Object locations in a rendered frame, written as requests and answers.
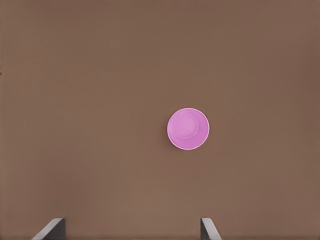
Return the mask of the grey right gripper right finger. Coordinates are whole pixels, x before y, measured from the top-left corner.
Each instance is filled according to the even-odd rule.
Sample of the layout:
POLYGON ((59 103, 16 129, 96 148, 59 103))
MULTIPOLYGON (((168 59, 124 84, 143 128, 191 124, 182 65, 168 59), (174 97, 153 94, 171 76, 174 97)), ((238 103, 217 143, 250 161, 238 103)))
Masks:
POLYGON ((200 240, 222 240, 211 218, 200 219, 200 240))

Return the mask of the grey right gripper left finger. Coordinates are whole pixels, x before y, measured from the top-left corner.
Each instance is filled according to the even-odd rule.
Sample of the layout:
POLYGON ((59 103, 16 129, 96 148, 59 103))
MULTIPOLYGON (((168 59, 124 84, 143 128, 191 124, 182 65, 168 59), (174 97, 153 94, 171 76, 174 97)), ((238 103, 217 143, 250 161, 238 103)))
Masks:
POLYGON ((66 220, 64 218, 52 219, 31 240, 66 240, 66 220))

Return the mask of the pink bowl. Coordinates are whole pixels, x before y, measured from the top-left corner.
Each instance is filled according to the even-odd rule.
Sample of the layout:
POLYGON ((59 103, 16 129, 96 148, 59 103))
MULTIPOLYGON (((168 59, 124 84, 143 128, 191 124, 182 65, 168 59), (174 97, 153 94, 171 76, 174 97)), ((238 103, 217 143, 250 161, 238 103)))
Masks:
POLYGON ((194 150, 202 146, 210 135, 207 116, 196 108, 177 110, 168 120, 167 136, 181 150, 194 150))

